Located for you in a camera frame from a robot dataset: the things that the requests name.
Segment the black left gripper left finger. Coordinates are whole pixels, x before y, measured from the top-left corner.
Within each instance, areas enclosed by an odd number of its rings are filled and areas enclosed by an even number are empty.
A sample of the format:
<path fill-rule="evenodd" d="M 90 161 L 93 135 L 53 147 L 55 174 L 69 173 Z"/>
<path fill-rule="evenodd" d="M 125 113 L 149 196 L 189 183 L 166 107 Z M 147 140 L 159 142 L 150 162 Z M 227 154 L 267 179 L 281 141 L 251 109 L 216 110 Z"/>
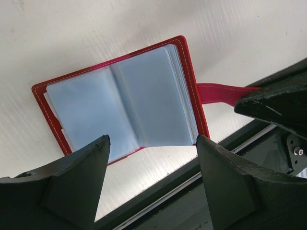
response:
<path fill-rule="evenodd" d="M 0 180 L 3 230 L 92 230 L 110 154 L 110 138 L 16 177 Z"/>

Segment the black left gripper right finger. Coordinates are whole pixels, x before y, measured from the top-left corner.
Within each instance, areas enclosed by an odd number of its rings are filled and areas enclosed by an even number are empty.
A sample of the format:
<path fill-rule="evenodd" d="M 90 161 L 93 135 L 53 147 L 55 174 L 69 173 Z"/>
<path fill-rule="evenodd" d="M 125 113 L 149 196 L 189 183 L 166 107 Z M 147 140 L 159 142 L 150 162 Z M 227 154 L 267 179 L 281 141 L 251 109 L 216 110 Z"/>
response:
<path fill-rule="evenodd" d="M 197 154 L 215 230 L 305 230 L 307 180 L 238 156 L 205 136 Z"/>

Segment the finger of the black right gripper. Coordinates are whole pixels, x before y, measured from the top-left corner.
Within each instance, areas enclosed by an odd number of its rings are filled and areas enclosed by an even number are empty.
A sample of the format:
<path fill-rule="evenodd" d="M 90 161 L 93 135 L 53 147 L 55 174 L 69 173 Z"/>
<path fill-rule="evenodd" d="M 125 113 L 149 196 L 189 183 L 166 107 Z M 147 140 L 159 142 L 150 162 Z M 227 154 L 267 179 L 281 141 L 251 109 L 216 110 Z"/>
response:
<path fill-rule="evenodd" d="M 307 60 L 252 84 L 261 87 L 239 99 L 238 114 L 274 124 L 307 138 Z"/>

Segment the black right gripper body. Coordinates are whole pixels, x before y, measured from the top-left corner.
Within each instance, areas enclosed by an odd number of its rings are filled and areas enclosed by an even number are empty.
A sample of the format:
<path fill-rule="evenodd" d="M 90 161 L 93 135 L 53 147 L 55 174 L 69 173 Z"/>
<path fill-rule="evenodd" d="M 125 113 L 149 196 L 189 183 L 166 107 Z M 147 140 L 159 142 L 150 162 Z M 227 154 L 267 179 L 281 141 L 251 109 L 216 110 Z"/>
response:
<path fill-rule="evenodd" d="M 307 61 L 253 83 L 259 89 L 247 95 L 247 116 L 273 124 L 290 135 L 292 175 L 307 170 Z"/>

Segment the red leather card holder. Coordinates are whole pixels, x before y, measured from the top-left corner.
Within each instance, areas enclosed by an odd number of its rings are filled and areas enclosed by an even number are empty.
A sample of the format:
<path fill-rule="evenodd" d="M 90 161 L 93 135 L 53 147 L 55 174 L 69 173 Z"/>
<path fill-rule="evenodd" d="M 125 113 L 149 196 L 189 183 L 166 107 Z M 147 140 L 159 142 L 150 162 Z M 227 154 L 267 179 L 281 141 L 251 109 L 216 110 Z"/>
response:
<path fill-rule="evenodd" d="M 234 106 L 255 90 L 197 83 L 182 35 L 32 86 L 62 152 L 108 135 L 109 163 L 145 148 L 193 146 L 210 135 L 203 105 Z"/>

